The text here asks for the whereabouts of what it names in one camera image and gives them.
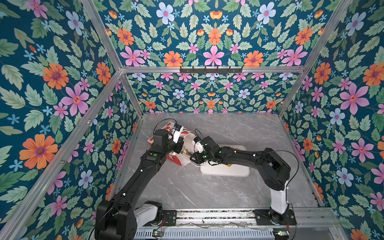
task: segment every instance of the floral wallpaper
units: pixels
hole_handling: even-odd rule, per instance
[[[128,78],[144,112],[276,113],[297,75],[133,73]]]
[[[382,239],[384,6],[353,4],[284,120],[324,205],[349,237]]]
[[[126,66],[298,66],[338,1],[96,1]],[[350,9],[356,10],[356,1]],[[329,49],[321,55],[327,57]]]
[[[0,26],[2,228],[114,69],[79,1],[2,1]],[[126,98],[119,83],[18,239],[85,239],[135,127]]]

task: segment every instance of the white tray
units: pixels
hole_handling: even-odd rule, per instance
[[[240,145],[223,145],[219,144],[220,147],[232,147],[238,150],[246,151],[247,149],[244,146]],[[234,176],[234,177],[246,177],[249,175],[249,167],[232,164],[230,167],[225,164],[219,164],[215,166],[209,165],[208,162],[202,163],[200,171],[202,174],[206,175],[219,175],[219,176]]]

